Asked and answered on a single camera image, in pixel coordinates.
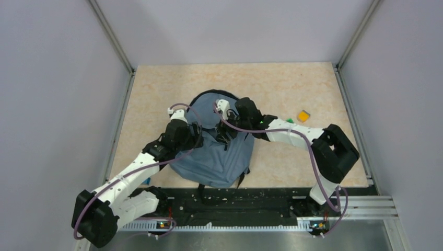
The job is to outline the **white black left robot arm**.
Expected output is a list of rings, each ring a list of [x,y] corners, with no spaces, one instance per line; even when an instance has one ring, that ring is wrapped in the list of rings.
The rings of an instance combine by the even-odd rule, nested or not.
[[[171,119],[165,132],[148,143],[128,167],[94,189],[83,190],[76,198],[72,218],[74,239],[86,239],[94,246],[106,246],[117,231],[142,215],[161,216],[167,201],[157,189],[133,192],[150,176],[160,172],[201,147],[202,126],[184,119]]]

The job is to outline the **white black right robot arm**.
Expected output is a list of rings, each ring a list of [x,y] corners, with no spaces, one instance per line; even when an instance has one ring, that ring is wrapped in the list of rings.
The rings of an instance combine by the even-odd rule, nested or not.
[[[256,139],[306,150],[316,179],[306,201],[308,212],[321,215],[328,205],[338,210],[339,205],[330,198],[340,192],[341,182],[360,158],[357,148],[339,126],[305,127],[274,115],[263,115],[248,97],[237,100],[235,109],[231,109],[228,101],[218,99],[212,109],[230,132],[249,133]]]

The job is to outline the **blue grey backpack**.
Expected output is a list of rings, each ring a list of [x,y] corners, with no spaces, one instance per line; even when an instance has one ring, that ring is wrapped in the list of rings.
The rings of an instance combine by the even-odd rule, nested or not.
[[[213,104],[219,99],[228,101],[233,108],[238,97],[225,90],[210,89],[190,102],[193,110],[187,110],[185,118],[190,123],[201,123],[203,145],[189,155],[178,153],[179,160],[170,167],[184,179],[214,188],[229,188],[249,171],[254,137],[245,132],[237,132],[228,141],[220,137],[216,128],[220,118],[213,111]]]

